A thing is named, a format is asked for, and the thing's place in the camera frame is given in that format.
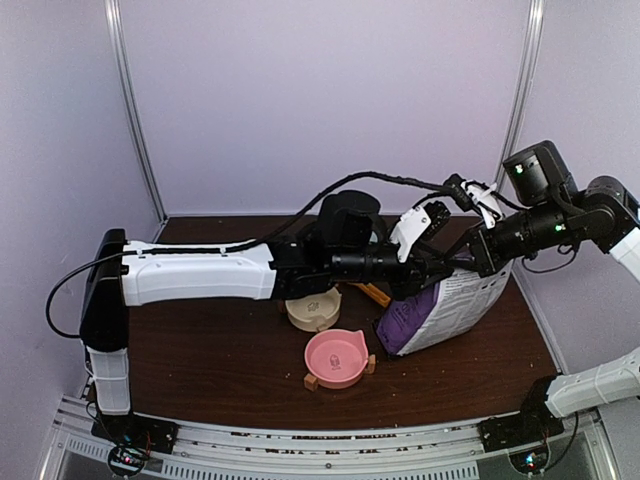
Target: robotic arm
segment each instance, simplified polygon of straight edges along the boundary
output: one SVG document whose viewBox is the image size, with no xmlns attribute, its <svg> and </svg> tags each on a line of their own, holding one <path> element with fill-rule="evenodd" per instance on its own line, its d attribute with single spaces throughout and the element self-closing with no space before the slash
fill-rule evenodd
<svg viewBox="0 0 640 480">
<path fill-rule="evenodd" d="M 80 329 L 102 426 L 132 415 L 127 361 L 131 306 L 178 298 L 301 298 L 337 282 L 387 282 L 394 298 L 404 299 L 450 275 L 454 267 L 489 276 L 515 258 L 533 259 L 546 248 L 565 246 L 577 252 L 585 240 L 640 281 L 639 204 L 619 181 L 598 177 L 579 191 L 549 141 L 515 154 L 503 166 L 524 207 L 511 204 L 517 211 L 505 218 L 495 203 L 503 197 L 452 175 L 440 193 L 453 197 L 463 210 L 481 214 L 483 222 L 444 253 L 431 249 L 421 255 L 413 248 L 447 222 L 450 213 L 443 203 L 419 202 L 388 232 L 378 201 L 351 190 L 327 196 L 317 221 L 295 235 L 266 241 L 153 245 L 128 242 L 123 230 L 110 230 L 87 280 Z M 639 395 L 638 361 L 640 349 L 578 375 L 541 379 L 518 416 L 481 424 L 485 448 L 535 441 L 541 431 L 559 433 L 560 417 Z"/>
</svg>

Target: brown table top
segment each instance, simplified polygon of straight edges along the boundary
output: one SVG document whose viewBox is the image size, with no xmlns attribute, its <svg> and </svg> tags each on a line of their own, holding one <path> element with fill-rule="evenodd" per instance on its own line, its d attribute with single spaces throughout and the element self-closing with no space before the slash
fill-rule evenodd
<svg viewBox="0 0 640 480">
<path fill-rule="evenodd" d="M 259 236 L 283 217 L 175 218 L 164 243 L 216 243 Z M 436 239 L 446 245 L 469 224 L 454 218 Z M 388 359 L 371 321 L 381 307 L 343 286 L 337 327 L 363 329 L 378 358 L 374 375 L 346 390 L 303 387 L 311 338 L 273 301 L 202 299 L 131 311 L 131 388 L 141 413 L 274 429 L 414 426 L 518 410 L 532 382 L 555 367 L 511 279 L 468 333 Z"/>
</svg>

